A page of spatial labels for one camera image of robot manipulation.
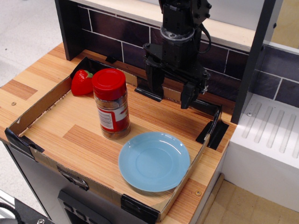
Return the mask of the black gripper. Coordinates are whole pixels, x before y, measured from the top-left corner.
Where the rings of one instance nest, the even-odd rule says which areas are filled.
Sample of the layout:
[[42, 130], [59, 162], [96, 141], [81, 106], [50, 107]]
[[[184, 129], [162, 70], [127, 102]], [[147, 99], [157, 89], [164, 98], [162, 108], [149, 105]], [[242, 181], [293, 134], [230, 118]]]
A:
[[199, 93], [207, 91], [209, 73], [200, 64], [201, 36], [195, 35], [186, 42], [163, 39], [161, 45], [146, 43], [145, 71], [151, 91], [158, 92], [162, 88], [164, 76], [184, 83], [181, 92], [181, 109], [187, 109], [197, 99]]

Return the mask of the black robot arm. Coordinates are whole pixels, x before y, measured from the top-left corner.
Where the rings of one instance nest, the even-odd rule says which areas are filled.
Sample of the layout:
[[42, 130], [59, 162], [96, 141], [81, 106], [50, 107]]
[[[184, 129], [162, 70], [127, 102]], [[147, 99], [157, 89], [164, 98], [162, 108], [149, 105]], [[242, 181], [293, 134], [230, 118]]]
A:
[[212, 6], [206, 0], [161, 0], [159, 4], [163, 14], [162, 44], [143, 46], [147, 85], [142, 90], [160, 101], [164, 96], [165, 77], [181, 82], [181, 108], [187, 109], [208, 88], [210, 74], [198, 56], [202, 54], [201, 34], [210, 36], [203, 21], [209, 18]]

